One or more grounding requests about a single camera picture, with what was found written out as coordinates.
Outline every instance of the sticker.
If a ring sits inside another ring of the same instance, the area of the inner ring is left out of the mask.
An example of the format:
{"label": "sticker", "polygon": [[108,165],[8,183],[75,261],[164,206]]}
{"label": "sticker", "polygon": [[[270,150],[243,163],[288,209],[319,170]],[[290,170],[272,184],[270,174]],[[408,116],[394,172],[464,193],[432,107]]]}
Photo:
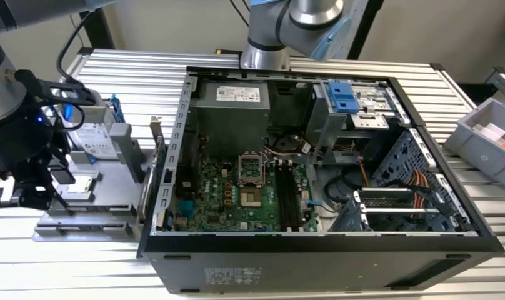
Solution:
{"label": "sticker", "polygon": [[304,154],[308,154],[311,152],[311,149],[312,149],[312,145],[308,143],[308,142],[304,142],[304,146],[303,146],[303,153]]}
{"label": "sticker", "polygon": [[231,284],[255,285],[260,283],[260,267],[206,267],[206,283],[212,286]]}
{"label": "sticker", "polygon": [[260,87],[220,86],[218,101],[260,102]]}
{"label": "sticker", "polygon": [[336,163],[358,163],[358,156],[355,152],[334,151]]}
{"label": "sticker", "polygon": [[116,149],[103,124],[84,124],[75,131],[84,151],[100,159],[118,159]]}

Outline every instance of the metal workbench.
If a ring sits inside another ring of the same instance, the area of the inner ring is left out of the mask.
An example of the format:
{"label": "metal workbench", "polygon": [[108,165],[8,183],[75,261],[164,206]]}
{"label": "metal workbench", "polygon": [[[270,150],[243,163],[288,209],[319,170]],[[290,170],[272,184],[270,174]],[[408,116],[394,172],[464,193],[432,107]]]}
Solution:
{"label": "metal workbench", "polygon": [[[132,137],[146,148],[155,145],[148,126],[151,116],[162,118],[164,135],[171,135],[187,66],[238,68],[239,59],[234,55],[96,50],[79,55],[71,66],[78,79],[103,97],[118,95],[126,119],[134,126]],[[294,58],[292,67],[295,71],[396,77],[439,143],[454,132],[456,120],[475,108],[439,65],[366,61],[319,63]],[[505,247],[505,186],[494,183],[459,157],[448,154],[448,160]],[[31,236],[40,215],[39,211],[0,209],[0,297],[182,297],[167,293],[151,265],[136,260],[136,243],[34,242]],[[505,255],[424,292],[212,297],[505,300]]]}

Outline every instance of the robotic arm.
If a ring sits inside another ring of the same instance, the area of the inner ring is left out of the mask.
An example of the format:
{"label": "robotic arm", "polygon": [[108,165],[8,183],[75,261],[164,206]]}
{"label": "robotic arm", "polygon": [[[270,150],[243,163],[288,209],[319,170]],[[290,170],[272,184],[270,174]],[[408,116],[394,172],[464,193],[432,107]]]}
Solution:
{"label": "robotic arm", "polygon": [[[0,33],[114,2],[0,0]],[[242,67],[290,69],[287,46],[316,60],[331,59],[351,27],[351,20],[342,18],[343,8],[343,0],[251,0],[250,45]],[[0,47],[0,177],[15,178],[11,201],[0,201],[0,208],[47,210],[52,201],[68,208],[52,177],[62,184],[75,183],[66,155],[71,151],[67,131],[78,127],[66,128],[58,113],[51,122],[42,108],[50,106],[55,111],[56,104],[78,108],[94,105],[95,98],[79,81],[63,75],[66,83],[55,83],[39,80],[28,70],[15,71]],[[70,96],[54,94],[54,89]]]}
{"label": "robotic arm", "polygon": [[[0,0],[0,33],[67,14],[94,10],[111,2]],[[0,201],[0,208],[22,206],[47,210],[54,200],[68,207],[52,186],[52,176],[64,184],[75,183],[66,159],[71,151],[70,129],[59,116],[51,123],[42,108],[50,106],[55,109],[54,105],[66,103],[94,105],[95,99],[79,81],[66,79],[66,83],[47,82],[28,70],[15,71],[0,47],[0,178],[15,178],[12,198],[10,202]],[[54,89],[71,92],[71,96],[54,94]]]}
{"label": "robotic arm", "polygon": [[344,0],[251,0],[246,69],[290,69],[287,47],[316,61],[330,60],[342,47],[351,18],[342,18]]}

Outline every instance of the power supply label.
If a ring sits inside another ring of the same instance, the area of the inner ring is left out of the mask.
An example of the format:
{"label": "power supply label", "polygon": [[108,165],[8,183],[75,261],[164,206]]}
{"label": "power supply label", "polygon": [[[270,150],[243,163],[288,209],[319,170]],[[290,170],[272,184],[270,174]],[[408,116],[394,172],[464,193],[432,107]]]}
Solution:
{"label": "power supply label", "polygon": [[260,267],[206,267],[206,283],[212,286],[231,284],[255,285],[260,282]]}
{"label": "power supply label", "polygon": [[218,101],[260,102],[260,87],[220,86]]}

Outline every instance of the black cable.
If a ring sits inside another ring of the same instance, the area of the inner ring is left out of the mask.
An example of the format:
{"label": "black cable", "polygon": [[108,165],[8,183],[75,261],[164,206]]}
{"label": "black cable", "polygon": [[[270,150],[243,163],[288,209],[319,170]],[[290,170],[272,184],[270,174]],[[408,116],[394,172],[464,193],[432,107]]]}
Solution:
{"label": "black cable", "polygon": [[346,167],[343,170],[342,170],[342,175],[340,175],[340,179],[342,179],[342,182],[347,185],[347,187],[350,189],[352,189],[354,191],[356,191],[358,189],[362,189],[364,186],[354,183],[350,181],[350,179],[347,178],[347,174],[350,174],[352,171],[355,170],[359,170],[360,171],[360,166],[351,166],[351,167]]}
{"label": "black cable", "polygon": [[[70,19],[71,19],[72,27],[76,29],[76,28],[78,28],[78,25],[75,24],[75,20],[74,20],[74,18],[72,18],[72,15],[70,15]],[[78,36],[79,36],[79,40],[80,40],[80,43],[82,43],[82,45],[83,45],[83,48],[86,48],[86,44],[84,44],[83,37],[80,36],[80,32],[78,33]]]}
{"label": "black cable", "polygon": [[326,205],[315,205],[315,206],[323,208],[323,209],[324,209],[326,211],[328,211],[330,213],[334,213],[334,214],[338,214],[338,213],[339,213],[338,211],[335,211],[335,210],[332,210],[331,208],[328,208]]}
{"label": "black cable", "polygon": [[90,13],[83,21],[79,23],[79,26],[75,28],[75,31],[74,33],[71,34],[71,37],[68,39],[68,42],[66,43],[64,47],[62,48],[62,51],[60,51],[60,54],[59,54],[59,57],[58,57],[58,60],[56,60],[56,69],[59,70],[59,73],[60,75],[63,75],[63,77],[66,78],[66,82],[68,83],[72,83],[75,80],[75,78],[64,71],[64,68],[62,67],[62,62],[64,61],[64,57],[66,57],[66,54],[68,53],[68,50],[70,50],[70,47],[71,47],[71,44],[75,40],[75,38],[78,37],[78,34],[82,30],[82,28],[86,26],[86,24],[88,24],[88,21],[91,20],[91,17],[94,17],[95,13]]}
{"label": "black cable", "polygon": [[242,20],[244,20],[244,23],[246,23],[247,27],[250,27],[250,23],[247,23],[246,17],[244,17],[244,15],[242,14],[242,11],[239,11],[238,6],[236,6],[234,0],[231,0],[231,4],[232,4],[232,6],[235,7],[236,13],[238,13],[239,16],[242,17]]}
{"label": "black cable", "polygon": [[84,122],[86,122],[86,112],[84,112],[84,110],[82,109],[82,107],[79,105],[76,105],[76,104],[71,104],[71,105],[80,112],[80,123],[76,126],[74,126],[74,127],[64,127],[64,128],[62,128],[63,132],[79,130],[83,127]]}
{"label": "black cable", "polygon": [[244,5],[246,5],[246,7],[247,7],[247,10],[251,11],[250,5],[247,5],[247,1],[243,0],[243,2],[244,2]]}
{"label": "black cable", "polygon": [[331,178],[330,181],[327,181],[327,183],[326,183],[326,185],[324,185],[324,187],[323,187],[323,193],[326,194],[327,199],[331,200],[332,202],[346,204],[347,201],[350,200],[350,198],[346,197],[346,196],[342,196],[342,197],[334,197],[334,196],[331,195],[331,191],[328,190],[328,189],[331,188],[331,186],[336,183],[336,181],[340,180],[340,177],[342,177],[342,176],[335,176],[335,177]]}

